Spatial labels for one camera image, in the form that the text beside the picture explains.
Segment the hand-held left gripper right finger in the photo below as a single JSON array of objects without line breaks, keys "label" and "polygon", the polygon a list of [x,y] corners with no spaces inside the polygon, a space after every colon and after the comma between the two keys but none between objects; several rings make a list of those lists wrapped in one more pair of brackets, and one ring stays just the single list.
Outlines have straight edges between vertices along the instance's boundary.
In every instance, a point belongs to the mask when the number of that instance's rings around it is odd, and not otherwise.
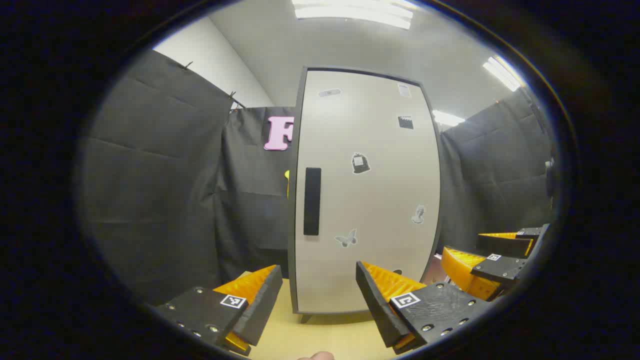
[{"label": "hand-held left gripper right finger", "polygon": [[492,305],[447,282],[422,284],[361,260],[355,280],[382,342],[397,355],[461,333]]}]

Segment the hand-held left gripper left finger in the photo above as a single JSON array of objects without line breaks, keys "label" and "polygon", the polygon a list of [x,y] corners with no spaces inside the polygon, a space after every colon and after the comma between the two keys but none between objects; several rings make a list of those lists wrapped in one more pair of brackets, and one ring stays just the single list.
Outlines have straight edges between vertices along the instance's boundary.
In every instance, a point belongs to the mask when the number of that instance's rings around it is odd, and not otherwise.
[{"label": "hand-held left gripper left finger", "polygon": [[273,264],[223,284],[192,285],[150,310],[208,353],[247,357],[265,332],[282,284],[281,266]]}]

